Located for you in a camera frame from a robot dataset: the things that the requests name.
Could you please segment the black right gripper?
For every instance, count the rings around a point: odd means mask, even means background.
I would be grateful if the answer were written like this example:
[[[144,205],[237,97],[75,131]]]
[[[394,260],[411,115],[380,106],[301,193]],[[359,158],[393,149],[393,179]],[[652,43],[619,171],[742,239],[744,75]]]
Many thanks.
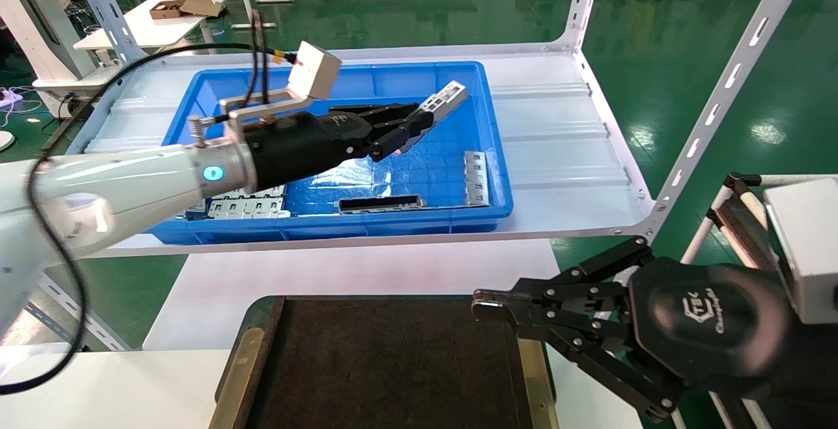
[[[471,310],[479,320],[509,322],[521,339],[547,343],[650,420],[668,419],[682,391],[654,385],[608,354],[578,328],[592,319],[571,312],[614,312],[630,297],[636,342],[686,386],[768,387],[796,324],[778,279],[734,264],[654,258],[646,238],[628,238],[557,276],[520,278],[509,291],[478,289]],[[634,267],[628,287],[617,282]]]

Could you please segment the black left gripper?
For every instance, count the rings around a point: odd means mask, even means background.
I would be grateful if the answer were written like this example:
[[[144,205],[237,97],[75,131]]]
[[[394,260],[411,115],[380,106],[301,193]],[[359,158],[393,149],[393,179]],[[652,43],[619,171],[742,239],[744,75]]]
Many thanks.
[[[249,155],[246,191],[322,174],[347,160],[401,155],[436,124],[418,103],[332,106],[326,115],[299,111],[242,127]]]

